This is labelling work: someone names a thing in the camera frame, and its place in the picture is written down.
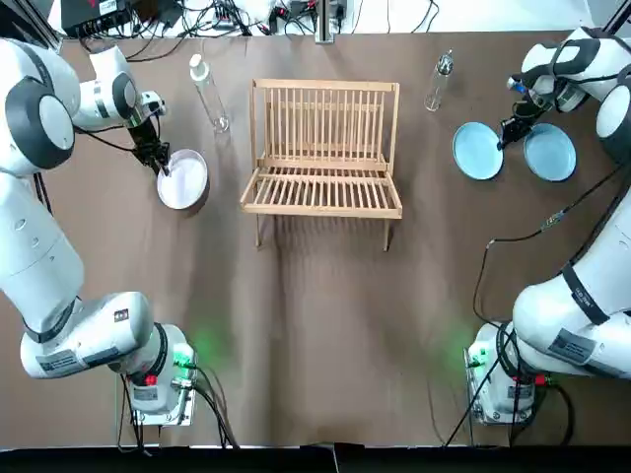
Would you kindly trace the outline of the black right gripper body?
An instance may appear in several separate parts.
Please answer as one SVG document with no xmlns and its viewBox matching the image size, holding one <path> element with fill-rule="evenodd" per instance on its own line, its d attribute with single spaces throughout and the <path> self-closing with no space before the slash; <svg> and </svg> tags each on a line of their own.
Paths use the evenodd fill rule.
<svg viewBox="0 0 631 473">
<path fill-rule="evenodd" d="M 542 115 L 542 108 L 530 96 L 523 96 L 512 105 L 515 120 L 534 123 Z"/>
</svg>

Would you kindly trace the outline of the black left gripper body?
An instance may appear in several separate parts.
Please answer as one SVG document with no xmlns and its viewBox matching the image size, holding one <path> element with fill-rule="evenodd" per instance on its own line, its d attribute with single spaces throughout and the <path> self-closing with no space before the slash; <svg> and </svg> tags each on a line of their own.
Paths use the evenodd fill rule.
<svg viewBox="0 0 631 473">
<path fill-rule="evenodd" d="M 132 151 L 136 154 L 153 153 L 161 145 L 157 129 L 150 117 L 145 118 L 140 124 L 127 127 L 126 131 L 133 142 Z"/>
</svg>

